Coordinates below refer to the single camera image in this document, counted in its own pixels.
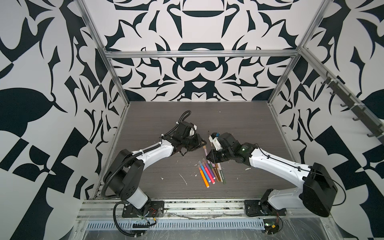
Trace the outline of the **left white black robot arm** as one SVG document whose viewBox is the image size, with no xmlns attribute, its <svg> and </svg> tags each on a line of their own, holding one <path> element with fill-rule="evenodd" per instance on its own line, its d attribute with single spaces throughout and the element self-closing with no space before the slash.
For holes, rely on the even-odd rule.
<svg viewBox="0 0 384 240">
<path fill-rule="evenodd" d="M 151 199 L 139 187 L 144 170 L 176 153 L 184 155 L 182 149 L 193 152 L 206 144 L 197 133 L 196 125 L 178 121 L 170 132 L 160 136 L 158 143 L 138 151 L 120 151 L 104 175 L 101 197 L 118 198 L 142 215 L 146 214 Z"/>
</svg>

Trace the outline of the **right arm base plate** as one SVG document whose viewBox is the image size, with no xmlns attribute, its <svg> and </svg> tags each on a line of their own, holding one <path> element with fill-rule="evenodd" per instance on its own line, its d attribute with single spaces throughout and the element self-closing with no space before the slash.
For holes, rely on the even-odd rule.
<svg viewBox="0 0 384 240">
<path fill-rule="evenodd" d="M 277 210 L 268 202 L 261 200 L 245 200 L 245 213 L 248 217 L 286 216 L 286 209 Z"/>
</svg>

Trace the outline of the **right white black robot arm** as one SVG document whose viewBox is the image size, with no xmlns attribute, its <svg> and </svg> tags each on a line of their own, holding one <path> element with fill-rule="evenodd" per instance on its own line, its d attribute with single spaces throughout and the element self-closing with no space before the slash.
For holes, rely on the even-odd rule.
<svg viewBox="0 0 384 240">
<path fill-rule="evenodd" d="M 306 208 L 320 217 L 329 217 L 341 184 L 318 163 L 299 164 L 263 150 L 258 144 L 241 144 L 230 133 L 209 136 L 213 149 L 207 159 L 214 164 L 235 161 L 274 174 L 294 185 L 285 190 L 268 189 L 247 216 L 276 216 L 285 209 Z"/>
</svg>

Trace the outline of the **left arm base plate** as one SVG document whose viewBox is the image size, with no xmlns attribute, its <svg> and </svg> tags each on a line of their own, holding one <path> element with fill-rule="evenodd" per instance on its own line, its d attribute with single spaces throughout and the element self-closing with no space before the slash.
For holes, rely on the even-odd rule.
<svg viewBox="0 0 384 240">
<path fill-rule="evenodd" d="M 165 207 L 164 201 L 148 201 L 141 209 L 135 208 L 131 204 L 125 204 L 123 208 L 123 218 L 134 218 L 134 217 L 149 217 L 155 218 L 163 214 Z"/>
</svg>

